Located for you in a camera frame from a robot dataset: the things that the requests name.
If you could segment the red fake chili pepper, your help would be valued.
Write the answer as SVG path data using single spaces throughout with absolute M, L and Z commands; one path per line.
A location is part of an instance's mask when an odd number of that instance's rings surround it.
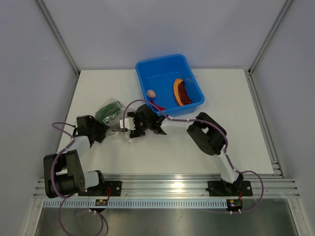
M 165 110 L 164 107 L 161 107 L 161 106 L 159 106 L 158 104 L 156 104 L 153 99 L 151 99 L 151 103 L 152 103 L 152 105 L 154 106 L 154 108 L 155 108 L 156 110 L 161 110 L 161 111 L 164 111 L 164 110 Z

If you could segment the fake egg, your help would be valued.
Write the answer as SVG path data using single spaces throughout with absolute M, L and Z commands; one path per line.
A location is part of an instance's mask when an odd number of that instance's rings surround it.
M 148 98 L 155 98 L 156 97 L 156 93 L 153 90 L 147 90 L 146 95 Z

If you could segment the clear zip top bag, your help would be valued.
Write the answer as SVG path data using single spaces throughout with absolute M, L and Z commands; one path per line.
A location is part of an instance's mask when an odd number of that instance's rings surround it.
M 106 137 L 113 140 L 131 142 L 129 131 L 120 127 L 120 120 L 123 119 L 125 105 L 117 99 L 107 99 L 96 111 L 94 117 L 97 121 L 109 126 Z

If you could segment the fake steak slice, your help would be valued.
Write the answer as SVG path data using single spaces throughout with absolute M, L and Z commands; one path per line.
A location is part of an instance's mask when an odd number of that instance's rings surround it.
M 192 100 L 189 98 L 187 91 L 185 89 L 184 80 L 177 78 L 173 84 L 173 93 L 175 100 L 179 106 L 189 105 Z

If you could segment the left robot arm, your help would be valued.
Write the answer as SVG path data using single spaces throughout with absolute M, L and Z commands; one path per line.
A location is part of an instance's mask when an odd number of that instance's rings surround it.
M 70 137 L 70 142 L 58 153 L 43 158 L 45 193 L 48 198 L 67 198 L 74 194 L 81 196 L 100 196 L 106 192 L 106 183 L 101 171 L 84 172 L 80 157 L 95 142 L 102 143 L 110 127 L 93 116 L 76 118 L 73 133 L 52 126 Z

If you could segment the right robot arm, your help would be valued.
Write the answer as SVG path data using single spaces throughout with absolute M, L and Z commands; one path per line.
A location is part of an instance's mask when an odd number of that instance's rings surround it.
M 158 115 L 144 104 L 135 112 L 124 114 L 121 128 L 129 130 L 131 139 L 145 136 L 146 130 L 157 135 L 189 135 L 203 153 L 214 157 L 220 171 L 220 181 L 210 183 L 208 191 L 216 196 L 237 196 L 241 190 L 244 177 L 226 156 L 227 132 L 207 113 L 200 112 L 193 119 L 178 119 Z

